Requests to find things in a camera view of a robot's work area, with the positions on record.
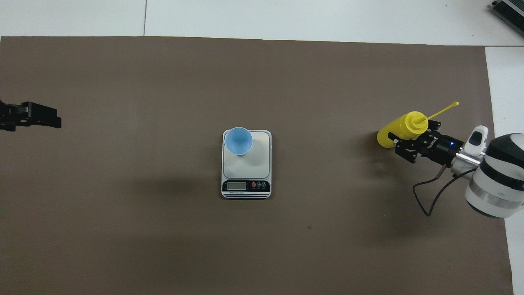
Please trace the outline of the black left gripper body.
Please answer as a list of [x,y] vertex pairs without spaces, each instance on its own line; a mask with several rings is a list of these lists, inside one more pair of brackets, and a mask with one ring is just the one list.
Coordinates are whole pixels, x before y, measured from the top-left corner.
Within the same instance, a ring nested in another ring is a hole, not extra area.
[[11,104],[6,104],[2,100],[0,101],[0,129],[8,132],[15,132],[16,125],[9,121],[11,119],[11,111],[14,109],[14,106]]

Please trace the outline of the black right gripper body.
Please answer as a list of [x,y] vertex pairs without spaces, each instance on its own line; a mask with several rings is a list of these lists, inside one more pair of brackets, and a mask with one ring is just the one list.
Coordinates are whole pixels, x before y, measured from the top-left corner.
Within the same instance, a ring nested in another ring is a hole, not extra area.
[[441,166],[451,166],[464,145],[464,141],[439,132],[425,132],[416,138],[414,147],[421,157],[430,159]]

